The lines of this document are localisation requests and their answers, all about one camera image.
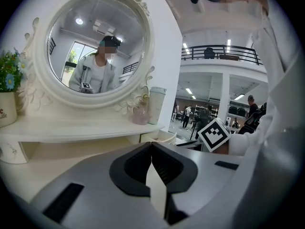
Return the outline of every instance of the desk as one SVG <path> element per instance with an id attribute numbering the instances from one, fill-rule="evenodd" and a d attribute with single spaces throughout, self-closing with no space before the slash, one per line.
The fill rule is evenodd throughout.
<path id="1" fill-rule="evenodd" d="M 228 129 L 231 130 L 231 131 L 234 131 L 234 132 L 236 132 L 236 133 L 238 133 L 239 130 L 240 130 L 240 129 L 237 129 L 237 128 L 233 128 L 233 127 L 231 127 L 231 126 L 228 126 Z"/>
<path id="2" fill-rule="evenodd" d="M 177 113 L 177 115 L 176 115 L 176 119 L 179 119 L 179 118 L 181 118 L 182 119 L 182 113 Z"/>

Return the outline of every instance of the round mirror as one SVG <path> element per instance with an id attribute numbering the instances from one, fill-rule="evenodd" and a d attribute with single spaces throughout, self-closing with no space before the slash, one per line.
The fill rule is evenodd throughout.
<path id="1" fill-rule="evenodd" d="M 85 94 L 111 91 L 140 65 L 146 42 L 141 17 L 117 0 L 85 0 L 56 20 L 48 39 L 52 71 Z"/>

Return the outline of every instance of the cap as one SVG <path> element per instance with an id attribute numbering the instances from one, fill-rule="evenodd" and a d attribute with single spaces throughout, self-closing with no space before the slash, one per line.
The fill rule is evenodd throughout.
<path id="1" fill-rule="evenodd" d="M 114 36 L 105 36 L 103 40 L 100 41 L 100 46 L 104 47 L 119 47 L 121 42 Z"/>

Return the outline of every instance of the blue flower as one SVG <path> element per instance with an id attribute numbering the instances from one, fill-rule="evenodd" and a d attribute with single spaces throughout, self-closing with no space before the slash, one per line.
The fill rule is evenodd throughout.
<path id="1" fill-rule="evenodd" d="M 12 74 L 7 74 L 7 76 L 5 78 L 5 83 L 6 83 L 6 88 L 8 90 L 14 89 L 14 86 L 15 86 L 14 76 Z"/>

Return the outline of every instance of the white pillar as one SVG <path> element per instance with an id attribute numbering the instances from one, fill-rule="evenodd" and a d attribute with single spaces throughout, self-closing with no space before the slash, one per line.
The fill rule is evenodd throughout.
<path id="1" fill-rule="evenodd" d="M 220 98 L 217 117 L 220 118 L 224 123 L 227 118 L 229 101 L 230 101 L 230 74 L 223 73 L 223 84 L 221 88 L 221 98 Z"/>

